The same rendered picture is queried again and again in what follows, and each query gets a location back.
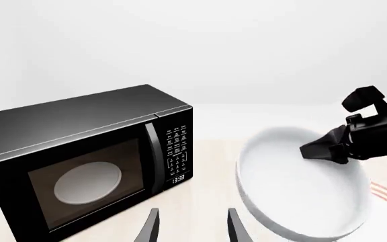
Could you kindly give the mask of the black microwave oven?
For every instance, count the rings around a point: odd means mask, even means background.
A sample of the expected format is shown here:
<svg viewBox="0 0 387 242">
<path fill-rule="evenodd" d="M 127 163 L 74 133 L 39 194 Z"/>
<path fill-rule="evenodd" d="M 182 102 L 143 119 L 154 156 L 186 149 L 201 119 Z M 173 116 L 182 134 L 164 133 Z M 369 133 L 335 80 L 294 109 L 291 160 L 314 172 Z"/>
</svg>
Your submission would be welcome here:
<svg viewBox="0 0 387 242">
<path fill-rule="evenodd" d="M 150 85 L 0 111 L 0 209 L 16 242 L 60 242 L 193 176 L 193 108 Z M 117 165 L 118 187 L 69 205 L 67 171 Z"/>
</svg>

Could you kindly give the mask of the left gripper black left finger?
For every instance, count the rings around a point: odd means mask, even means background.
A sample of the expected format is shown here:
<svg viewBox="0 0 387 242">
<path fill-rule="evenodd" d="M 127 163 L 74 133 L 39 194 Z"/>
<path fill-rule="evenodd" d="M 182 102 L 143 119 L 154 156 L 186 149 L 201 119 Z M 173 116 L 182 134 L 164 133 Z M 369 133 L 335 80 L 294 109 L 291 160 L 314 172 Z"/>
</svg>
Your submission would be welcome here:
<svg viewBox="0 0 387 242">
<path fill-rule="evenodd" d="M 159 209 L 152 208 L 142 229 L 133 242 L 157 242 L 159 236 Z"/>
</svg>

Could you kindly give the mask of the small flat plate on stalk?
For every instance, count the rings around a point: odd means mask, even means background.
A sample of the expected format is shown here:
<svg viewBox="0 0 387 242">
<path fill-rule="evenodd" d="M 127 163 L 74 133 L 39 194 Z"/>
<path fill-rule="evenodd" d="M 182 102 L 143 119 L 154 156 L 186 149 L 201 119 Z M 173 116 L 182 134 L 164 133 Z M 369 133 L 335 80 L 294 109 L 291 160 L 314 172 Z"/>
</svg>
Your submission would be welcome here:
<svg viewBox="0 0 387 242">
<path fill-rule="evenodd" d="M 385 96 L 375 86 L 360 87 L 351 92 L 342 102 L 348 112 L 356 112 L 368 106 L 374 106 L 377 113 L 387 116 Z"/>
</svg>

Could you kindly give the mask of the white bowl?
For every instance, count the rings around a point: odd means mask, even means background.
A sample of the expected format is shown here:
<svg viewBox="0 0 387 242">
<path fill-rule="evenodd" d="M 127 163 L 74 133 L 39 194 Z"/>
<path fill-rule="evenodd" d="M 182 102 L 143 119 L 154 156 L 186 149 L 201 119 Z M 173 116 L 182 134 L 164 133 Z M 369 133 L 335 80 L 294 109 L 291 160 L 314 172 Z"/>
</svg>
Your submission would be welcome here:
<svg viewBox="0 0 387 242">
<path fill-rule="evenodd" d="M 236 162 L 236 186 L 264 227 L 295 242 L 335 242 L 370 215 L 370 179 L 361 163 L 305 159 L 300 147 L 320 134 L 266 128 L 251 137 Z"/>
</svg>

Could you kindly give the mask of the white microwave turntable plate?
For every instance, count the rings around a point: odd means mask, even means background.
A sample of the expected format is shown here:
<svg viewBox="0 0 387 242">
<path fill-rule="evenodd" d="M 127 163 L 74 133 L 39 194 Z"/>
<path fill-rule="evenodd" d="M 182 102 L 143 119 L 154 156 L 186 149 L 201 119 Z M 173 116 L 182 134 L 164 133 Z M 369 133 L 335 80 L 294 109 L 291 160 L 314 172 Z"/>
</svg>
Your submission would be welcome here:
<svg viewBox="0 0 387 242">
<path fill-rule="evenodd" d="M 122 171 L 113 163 L 86 163 L 62 175 L 54 185 L 54 195 L 69 205 L 92 203 L 112 193 L 121 178 Z"/>
</svg>

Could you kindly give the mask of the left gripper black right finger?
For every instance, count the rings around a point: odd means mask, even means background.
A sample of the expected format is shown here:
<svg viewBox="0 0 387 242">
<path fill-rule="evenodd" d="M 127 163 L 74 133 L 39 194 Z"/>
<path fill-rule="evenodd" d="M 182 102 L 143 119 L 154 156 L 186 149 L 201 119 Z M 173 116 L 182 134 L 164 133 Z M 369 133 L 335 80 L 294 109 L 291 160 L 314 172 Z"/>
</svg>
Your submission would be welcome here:
<svg viewBox="0 0 387 242">
<path fill-rule="evenodd" d="M 228 209 L 227 227 L 230 242 L 253 242 L 235 208 Z"/>
</svg>

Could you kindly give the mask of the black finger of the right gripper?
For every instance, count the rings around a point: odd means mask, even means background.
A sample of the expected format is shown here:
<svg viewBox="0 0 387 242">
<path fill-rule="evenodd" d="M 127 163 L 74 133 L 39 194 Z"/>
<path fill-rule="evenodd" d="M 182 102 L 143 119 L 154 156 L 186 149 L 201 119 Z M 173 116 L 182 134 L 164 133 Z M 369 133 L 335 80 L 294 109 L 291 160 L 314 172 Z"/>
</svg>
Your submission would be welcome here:
<svg viewBox="0 0 387 242">
<path fill-rule="evenodd" d="M 345 150 L 345 145 L 340 143 L 329 147 L 330 158 L 329 161 L 344 165 L 348 163 L 348 156 Z"/>
<path fill-rule="evenodd" d="M 329 160 L 329 147 L 340 143 L 345 145 L 347 138 L 347 127 L 341 125 L 330 130 L 326 135 L 300 147 L 301 155 L 304 159 Z"/>
</svg>

